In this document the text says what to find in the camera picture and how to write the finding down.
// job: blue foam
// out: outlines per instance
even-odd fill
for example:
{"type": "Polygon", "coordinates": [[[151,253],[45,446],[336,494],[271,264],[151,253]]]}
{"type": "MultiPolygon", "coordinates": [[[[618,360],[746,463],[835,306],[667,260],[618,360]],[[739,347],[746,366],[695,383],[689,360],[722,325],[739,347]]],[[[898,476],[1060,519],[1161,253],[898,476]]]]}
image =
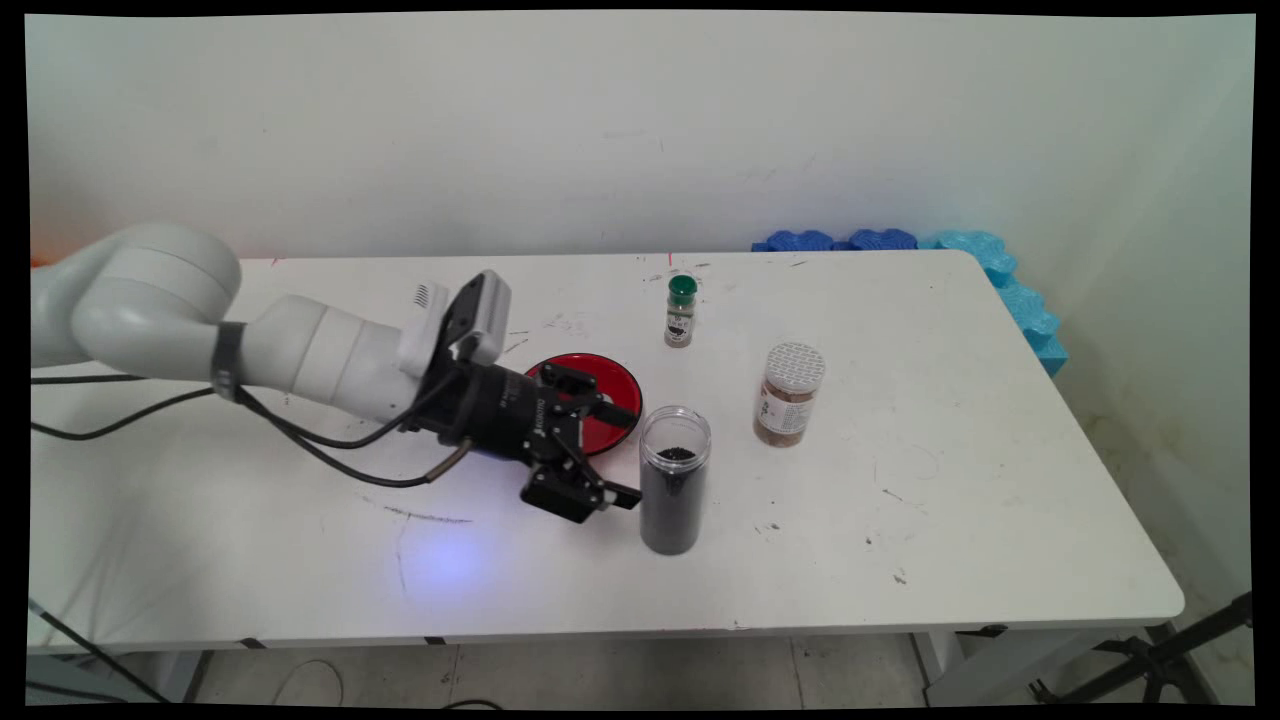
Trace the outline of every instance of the blue foam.
{"type": "Polygon", "coordinates": [[[751,252],[795,252],[801,250],[831,250],[835,241],[829,234],[818,231],[804,231],[800,234],[778,231],[764,242],[753,242],[751,252]]]}
{"type": "Polygon", "coordinates": [[[1041,350],[1053,340],[1061,320],[1044,310],[1043,295],[1018,282],[1016,278],[1010,278],[1009,284],[996,288],[996,292],[1034,350],[1041,350]]]}
{"type": "Polygon", "coordinates": [[[860,229],[849,237],[850,250],[915,250],[915,236],[897,228],[884,232],[860,229]]]}
{"type": "Polygon", "coordinates": [[[1005,287],[1014,279],[1018,260],[1005,252],[1005,241],[989,232],[946,231],[929,238],[931,247],[963,250],[978,259],[991,284],[1005,287]]]}
{"type": "Polygon", "coordinates": [[[1059,370],[1062,369],[1062,365],[1066,364],[1069,355],[1066,354],[1066,348],[1062,347],[1062,343],[1057,341],[1057,337],[1051,337],[1048,338],[1048,342],[1044,343],[1044,347],[1036,351],[1036,357],[1039,357],[1044,372],[1052,378],[1059,370]]]}

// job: jar label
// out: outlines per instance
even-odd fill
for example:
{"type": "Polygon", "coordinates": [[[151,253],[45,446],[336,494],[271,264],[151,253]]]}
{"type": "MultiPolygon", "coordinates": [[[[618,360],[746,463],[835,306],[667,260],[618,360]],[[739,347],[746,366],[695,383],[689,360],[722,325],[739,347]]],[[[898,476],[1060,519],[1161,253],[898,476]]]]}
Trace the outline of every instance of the jar label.
{"type": "Polygon", "coordinates": [[[809,421],[809,411],[813,410],[814,398],[804,402],[787,402],[769,395],[769,391],[760,388],[760,400],[755,407],[755,416],[760,424],[769,430],[790,436],[804,430],[809,421]]]}
{"type": "Polygon", "coordinates": [[[671,342],[689,342],[689,333],[694,329],[692,315],[677,315],[667,313],[667,340],[671,342]]]}

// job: black granules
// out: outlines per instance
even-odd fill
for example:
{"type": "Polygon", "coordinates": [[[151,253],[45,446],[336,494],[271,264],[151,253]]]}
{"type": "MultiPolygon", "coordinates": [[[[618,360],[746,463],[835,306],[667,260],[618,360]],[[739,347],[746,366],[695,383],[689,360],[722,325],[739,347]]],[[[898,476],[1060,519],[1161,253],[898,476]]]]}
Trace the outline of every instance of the black granules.
{"type": "Polygon", "coordinates": [[[685,450],[684,447],[668,447],[667,450],[663,450],[662,452],[658,454],[658,457],[666,457],[667,460],[676,460],[676,461],[689,460],[692,456],[694,456],[692,451],[685,450]]]}
{"type": "MultiPolygon", "coordinates": [[[[664,460],[680,462],[695,457],[684,447],[658,452],[664,460]]],[[[686,471],[668,473],[649,462],[640,464],[640,537],[654,552],[680,555],[698,539],[703,518],[703,492],[707,464],[686,471]]]]}

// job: glass jar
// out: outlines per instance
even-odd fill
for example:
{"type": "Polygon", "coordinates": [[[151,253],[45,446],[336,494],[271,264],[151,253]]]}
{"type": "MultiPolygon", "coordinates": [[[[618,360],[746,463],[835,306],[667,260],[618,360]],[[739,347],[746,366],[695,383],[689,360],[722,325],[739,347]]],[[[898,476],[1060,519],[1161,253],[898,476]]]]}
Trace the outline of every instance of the glass jar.
{"type": "Polygon", "coordinates": [[[755,436],[773,447],[797,445],[826,373],[827,364],[813,347],[803,342],[774,346],[755,404],[755,436]]]}
{"type": "Polygon", "coordinates": [[[654,410],[640,428],[640,537],[649,550],[680,555],[703,520],[712,428],[687,407],[654,410]]]}
{"type": "Polygon", "coordinates": [[[667,283],[667,329],[663,338],[669,347],[689,347],[694,340],[694,307],[698,304],[698,281],[676,275],[667,283]]]}

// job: jar lid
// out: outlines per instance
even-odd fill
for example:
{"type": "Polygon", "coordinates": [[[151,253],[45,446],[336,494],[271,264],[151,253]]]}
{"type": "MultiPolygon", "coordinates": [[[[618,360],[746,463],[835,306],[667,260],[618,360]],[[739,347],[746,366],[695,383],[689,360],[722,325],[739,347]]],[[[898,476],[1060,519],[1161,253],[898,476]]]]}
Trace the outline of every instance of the jar lid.
{"type": "Polygon", "coordinates": [[[822,384],[827,363],[822,354],[803,342],[773,346],[764,365],[764,379],[791,395],[806,395],[822,384]]]}
{"type": "Polygon", "coordinates": [[[676,275],[667,283],[673,305],[692,305],[698,292],[698,281],[692,275],[676,275]]]}

